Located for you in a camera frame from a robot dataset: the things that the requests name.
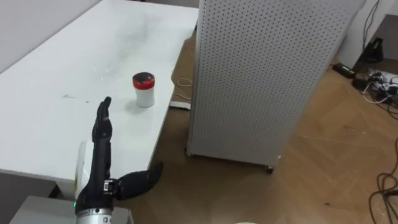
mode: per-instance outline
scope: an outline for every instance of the white wall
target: white wall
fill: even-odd
[[[388,14],[398,16],[398,1],[396,1],[394,5],[392,5]]]
[[[347,30],[346,38],[337,51],[341,63],[353,67],[362,52],[363,27],[371,8],[377,0],[367,0],[364,7],[358,12],[351,27]],[[368,32],[368,39],[373,36],[380,23],[392,8],[396,0],[380,0],[379,7],[374,15],[373,24]]]
[[[0,73],[99,0],[0,0]]]

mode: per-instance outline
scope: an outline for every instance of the white container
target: white container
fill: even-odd
[[[155,104],[155,77],[148,72],[137,73],[132,77],[136,90],[137,106],[148,108]]]
[[[139,90],[136,88],[137,105],[140,107],[151,107],[155,104],[155,88],[148,90]]]

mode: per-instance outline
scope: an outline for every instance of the robotic arm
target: robotic arm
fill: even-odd
[[[94,148],[90,178],[76,200],[77,224],[110,224],[113,198],[126,200],[144,194],[154,187],[162,175],[163,164],[160,163],[150,170],[131,172],[119,179],[111,178],[110,104],[111,98],[106,97],[97,110],[92,132]]]

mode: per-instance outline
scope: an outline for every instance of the perforated metal cabinet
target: perforated metal cabinet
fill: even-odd
[[[363,0],[201,0],[189,154],[274,166]]]

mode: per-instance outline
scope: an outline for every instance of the red cap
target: red cap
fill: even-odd
[[[155,86],[155,76],[149,72],[140,72],[132,77],[132,85],[138,90],[148,90]]]

